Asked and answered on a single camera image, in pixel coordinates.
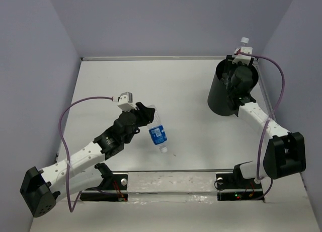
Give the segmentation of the blue label water bottle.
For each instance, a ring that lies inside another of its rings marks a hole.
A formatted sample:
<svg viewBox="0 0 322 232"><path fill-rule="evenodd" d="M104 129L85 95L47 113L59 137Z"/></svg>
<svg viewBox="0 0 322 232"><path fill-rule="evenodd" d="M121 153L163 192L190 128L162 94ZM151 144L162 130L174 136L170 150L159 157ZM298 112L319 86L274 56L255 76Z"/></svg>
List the blue label water bottle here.
<svg viewBox="0 0 322 232"><path fill-rule="evenodd" d="M149 108L155 109L153 121L147 125L149 135L153 144L160 150L160 152L166 153L168 151L168 139L161 118L155 105L149 105Z"/></svg>

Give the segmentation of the clear unlabeled plastic bottle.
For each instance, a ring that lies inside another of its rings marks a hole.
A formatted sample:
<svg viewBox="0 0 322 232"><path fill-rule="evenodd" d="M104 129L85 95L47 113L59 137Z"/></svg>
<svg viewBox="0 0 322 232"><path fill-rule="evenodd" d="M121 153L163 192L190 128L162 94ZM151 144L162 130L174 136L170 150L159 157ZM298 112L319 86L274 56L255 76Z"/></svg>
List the clear unlabeled plastic bottle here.
<svg viewBox="0 0 322 232"><path fill-rule="evenodd" d="M240 48L240 47L242 47L242 46L247 46L248 47L248 43L249 43L249 38L247 38L247 37L242 37L241 38L241 41L240 41L240 45L239 45L239 47L237 47L237 48ZM238 67L238 66L240 66L240 65L242 65L242 66L247 66L247 67L249 67L250 68L250 64L249 65L243 65L243 64L241 64L241 63L238 63L238 64L234 64L234 70Z"/></svg>

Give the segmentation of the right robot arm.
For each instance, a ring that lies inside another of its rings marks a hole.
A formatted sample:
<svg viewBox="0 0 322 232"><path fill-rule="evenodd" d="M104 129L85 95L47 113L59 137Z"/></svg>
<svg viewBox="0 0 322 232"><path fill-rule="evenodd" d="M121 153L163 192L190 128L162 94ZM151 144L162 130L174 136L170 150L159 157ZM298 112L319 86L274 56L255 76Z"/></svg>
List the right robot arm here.
<svg viewBox="0 0 322 232"><path fill-rule="evenodd" d="M252 70L253 60L246 55L228 55L221 76L229 109L260 135L257 160L233 168L231 181L238 188L250 180L255 183L266 177L276 180L306 169L304 136L280 126L251 95L258 82L258 73Z"/></svg>

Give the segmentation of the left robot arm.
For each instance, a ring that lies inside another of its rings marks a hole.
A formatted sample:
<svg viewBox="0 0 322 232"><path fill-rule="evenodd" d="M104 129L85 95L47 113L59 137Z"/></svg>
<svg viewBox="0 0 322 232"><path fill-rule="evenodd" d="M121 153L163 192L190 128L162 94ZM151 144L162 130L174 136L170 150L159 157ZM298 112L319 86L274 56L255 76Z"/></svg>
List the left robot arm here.
<svg viewBox="0 0 322 232"><path fill-rule="evenodd" d="M129 111L124 111L113 125L96 137L87 146L65 160L37 169L32 167L24 175L20 193L34 218L48 213L63 197L63 186L69 180L90 167L99 170L94 183L100 189L111 185L111 171L103 164L129 144L140 128L154 120L156 109L137 102Z"/></svg>

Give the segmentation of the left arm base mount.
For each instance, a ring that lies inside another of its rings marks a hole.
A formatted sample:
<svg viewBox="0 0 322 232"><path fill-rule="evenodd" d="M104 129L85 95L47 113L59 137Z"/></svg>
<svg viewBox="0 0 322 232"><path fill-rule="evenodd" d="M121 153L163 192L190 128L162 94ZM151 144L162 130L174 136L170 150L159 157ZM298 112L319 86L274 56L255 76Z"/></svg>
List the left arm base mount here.
<svg viewBox="0 0 322 232"><path fill-rule="evenodd" d="M80 200L83 202L127 202L127 184L128 174L114 174L110 183L82 191Z"/></svg>

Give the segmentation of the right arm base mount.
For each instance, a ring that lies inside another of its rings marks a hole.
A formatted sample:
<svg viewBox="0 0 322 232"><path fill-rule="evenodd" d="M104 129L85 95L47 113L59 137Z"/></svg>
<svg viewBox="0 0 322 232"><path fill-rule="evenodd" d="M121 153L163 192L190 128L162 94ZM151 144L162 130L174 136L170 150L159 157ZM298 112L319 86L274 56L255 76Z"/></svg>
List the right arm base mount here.
<svg viewBox="0 0 322 232"><path fill-rule="evenodd" d="M232 173L216 174L214 187L218 201L255 200L264 194L261 184L256 184L253 179L236 179Z"/></svg>

